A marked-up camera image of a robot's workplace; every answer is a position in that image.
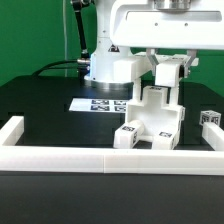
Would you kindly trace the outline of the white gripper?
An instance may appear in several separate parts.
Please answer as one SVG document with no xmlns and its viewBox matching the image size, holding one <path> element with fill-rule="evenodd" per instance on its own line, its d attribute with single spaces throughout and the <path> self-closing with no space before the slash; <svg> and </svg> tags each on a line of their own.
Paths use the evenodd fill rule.
<svg viewBox="0 0 224 224">
<path fill-rule="evenodd" d="M 147 48 L 153 75 L 158 60 L 152 48 L 190 49 L 184 61 L 187 78 L 196 50 L 224 50 L 224 0 L 187 0 L 185 9 L 161 9 L 156 0 L 116 0 L 110 38 L 115 45 Z"/>
</svg>

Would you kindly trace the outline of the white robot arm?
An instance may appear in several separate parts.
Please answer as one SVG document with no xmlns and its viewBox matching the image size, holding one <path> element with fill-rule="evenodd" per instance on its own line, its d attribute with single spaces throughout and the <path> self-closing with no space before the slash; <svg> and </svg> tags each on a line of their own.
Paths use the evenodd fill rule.
<svg viewBox="0 0 224 224">
<path fill-rule="evenodd" d="M 88 81 L 126 84 L 148 71 L 160 86 L 186 77 L 198 50 L 224 50 L 224 0 L 93 0 L 97 47 Z"/>
</svg>

